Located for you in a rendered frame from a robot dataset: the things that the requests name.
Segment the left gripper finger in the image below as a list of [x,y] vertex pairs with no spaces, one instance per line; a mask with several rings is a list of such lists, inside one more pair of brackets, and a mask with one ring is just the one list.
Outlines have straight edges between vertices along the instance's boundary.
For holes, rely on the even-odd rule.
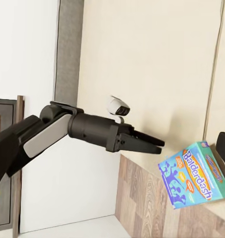
[[151,143],[153,145],[164,147],[165,144],[166,144],[164,141],[162,141],[158,138],[155,138],[153,136],[150,136],[150,135],[147,135],[145,133],[142,133],[142,132],[139,132],[139,131],[135,130],[135,127],[133,127],[133,126],[125,127],[125,130],[130,130],[131,131],[131,136],[134,136],[138,139],[141,139],[141,140],[143,140],[145,142],[148,142],[148,143]]
[[136,151],[142,153],[161,154],[162,147],[145,142],[126,133],[121,133],[116,137],[115,152],[120,150]]

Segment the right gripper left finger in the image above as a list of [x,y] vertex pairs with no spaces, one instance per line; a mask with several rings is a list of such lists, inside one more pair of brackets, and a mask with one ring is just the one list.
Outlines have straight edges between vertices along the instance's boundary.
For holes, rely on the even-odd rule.
[[11,162],[19,152],[19,143],[16,133],[10,132],[0,135],[0,181]]

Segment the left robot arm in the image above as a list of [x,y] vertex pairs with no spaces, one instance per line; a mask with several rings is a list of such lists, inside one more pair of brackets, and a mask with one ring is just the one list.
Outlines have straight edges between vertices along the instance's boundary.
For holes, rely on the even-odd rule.
[[105,103],[105,117],[85,114],[83,109],[69,104],[51,101],[40,117],[31,115],[0,132],[15,132],[19,152],[2,177],[0,185],[25,165],[42,154],[47,148],[69,135],[90,144],[105,147],[109,152],[120,150],[161,154],[165,142],[135,130],[124,123],[131,108],[121,99],[110,95]]

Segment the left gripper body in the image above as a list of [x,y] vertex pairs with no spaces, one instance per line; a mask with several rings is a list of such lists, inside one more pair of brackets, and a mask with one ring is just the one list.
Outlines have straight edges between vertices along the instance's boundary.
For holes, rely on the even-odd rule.
[[116,137],[121,133],[131,134],[125,127],[131,124],[119,124],[112,119],[92,115],[88,118],[84,128],[86,142],[105,147],[107,151],[115,153]]

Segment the board game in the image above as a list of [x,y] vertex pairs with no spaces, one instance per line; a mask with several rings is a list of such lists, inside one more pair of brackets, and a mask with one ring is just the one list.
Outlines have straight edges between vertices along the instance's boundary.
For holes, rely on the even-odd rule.
[[225,198],[225,177],[207,141],[195,142],[158,166],[173,209]]

